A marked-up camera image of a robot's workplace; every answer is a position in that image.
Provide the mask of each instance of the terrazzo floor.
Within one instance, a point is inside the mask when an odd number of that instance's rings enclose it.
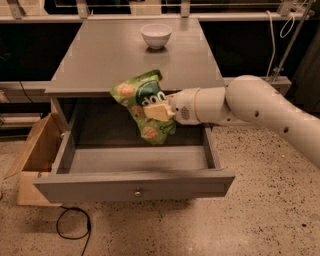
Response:
[[[224,198],[85,203],[85,255],[320,255],[320,170],[262,128],[214,127],[221,162],[236,178]],[[16,205],[18,176],[3,176],[22,140],[0,141],[0,255],[81,255],[86,239],[56,233],[61,208]],[[70,213],[67,235],[85,233]]]

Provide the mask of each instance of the black cable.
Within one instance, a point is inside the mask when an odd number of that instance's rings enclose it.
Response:
[[[63,213],[61,213],[60,217],[58,218],[57,222],[56,222],[56,229],[57,229],[57,233],[60,237],[64,238],[64,239],[69,239],[69,240],[78,240],[78,239],[82,239],[84,238],[85,236],[88,235],[88,238],[87,238],[87,241],[86,241],[86,244],[84,245],[84,248],[83,248],[83,251],[82,251],[82,254],[81,256],[84,255],[84,252],[87,248],[87,245],[88,245],[88,242],[89,242],[89,239],[90,239],[90,235],[91,235],[91,221],[90,221],[90,217],[89,215],[82,209],[78,208],[78,207],[71,207],[71,208],[67,208],[67,207],[63,207],[63,206],[60,206],[62,209],[65,209],[65,211]],[[67,213],[68,211],[76,211],[76,212],[81,212],[83,213],[86,217],[87,217],[87,232],[82,235],[82,236],[79,236],[79,237],[68,237],[68,236],[64,236],[61,234],[60,232],[60,229],[59,229],[59,221],[61,219],[61,217]]]
[[[26,91],[25,91],[25,89],[24,89],[21,81],[19,81],[19,83],[20,83],[20,85],[21,85],[21,88],[22,88],[22,91],[23,91],[24,95],[28,98],[28,100],[29,100],[31,103],[33,103],[32,99],[30,99],[30,97],[29,97],[28,94],[26,93]]]

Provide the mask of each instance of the cabinet top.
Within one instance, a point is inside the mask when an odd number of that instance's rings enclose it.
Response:
[[[140,29],[167,24],[169,42],[152,50]],[[102,96],[117,84],[153,69],[163,75],[162,90],[224,86],[197,19],[85,21],[46,92],[53,97]]]

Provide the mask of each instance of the chip bag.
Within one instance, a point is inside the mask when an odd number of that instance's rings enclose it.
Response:
[[[166,101],[166,96],[160,89],[162,75],[159,70],[152,70],[143,75],[131,78],[110,91],[112,97],[125,106],[136,121],[141,137],[151,144],[163,144],[168,135],[173,135],[176,123],[173,118],[169,121],[158,121],[146,117],[143,107]]]

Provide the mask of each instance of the cable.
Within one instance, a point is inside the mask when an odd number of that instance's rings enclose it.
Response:
[[[285,38],[292,30],[293,26],[294,26],[294,23],[296,21],[296,18],[294,17],[293,13],[291,13],[291,17],[287,20],[287,22],[283,25],[281,31],[280,31],[280,37],[281,38]],[[289,28],[289,30],[287,31],[287,33],[285,35],[283,35],[283,30],[285,29],[285,27],[289,24],[289,22],[291,21],[292,19],[292,24],[291,24],[291,27]]]
[[[88,238],[87,238],[87,241],[86,241],[86,244],[84,245],[84,248],[83,248],[83,251],[82,251],[82,254],[81,256],[84,255],[84,252],[87,248],[87,245],[88,245],[88,242],[89,242],[89,239],[90,239],[90,235],[91,235],[91,221],[90,221],[90,217],[88,215],[88,213],[86,213],[84,210],[78,208],[78,207],[71,207],[71,208],[67,208],[67,207],[63,207],[63,206],[60,206],[62,209],[65,209],[64,212],[61,213],[61,215],[59,216],[57,222],[56,222],[56,229],[57,229],[57,233],[60,237],[64,238],[64,239],[69,239],[69,240],[79,240],[79,239],[82,239],[84,238],[85,236],[88,235]],[[59,221],[60,219],[62,218],[62,216],[64,214],[66,214],[68,211],[76,211],[76,212],[81,212],[83,213],[86,217],[87,217],[87,232],[82,235],[82,236],[79,236],[79,237],[68,237],[68,236],[64,236],[61,234],[60,232],[60,229],[59,229]]]
[[[273,48],[272,57],[271,57],[271,60],[270,60],[270,63],[269,63],[269,68],[268,68],[268,72],[267,72],[267,76],[266,76],[266,79],[268,80],[270,69],[271,69],[271,66],[272,66],[272,63],[273,63],[273,59],[274,59],[274,56],[276,54],[276,43],[275,43],[275,40],[274,40],[274,32],[273,32],[273,24],[272,24],[271,13],[269,11],[266,11],[266,12],[267,12],[267,14],[269,16],[269,20],[270,20],[270,30],[271,30],[272,48]]]
[[[24,89],[21,81],[19,81],[19,83],[20,83],[20,85],[21,85],[21,88],[22,88],[22,91],[23,91],[24,95],[28,98],[28,100],[29,100],[31,103],[33,103],[32,99],[30,99],[30,97],[29,97],[28,94],[26,93],[26,91],[25,91],[25,89]]]
[[[301,8],[304,6],[304,4],[307,2],[308,0],[304,0],[304,2],[300,5],[300,7],[296,10],[296,12],[299,12],[301,10]],[[285,35],[283,35],[283,31],[285,29],[285,27],[289,24],[289,22],[291,21],[292,19],[292,24],[291,24],[291,27],[289,28],[289,30],[287,31],[287,33]],[[291,17],[287,20],[287,22],[283,25],[281,31],[280,31],[280,37],[281,38],[285,38],[292,30],[293,26],[294,26],[294,23],[296,21],[296,18],[294,16],[294,14],[291,12]]]

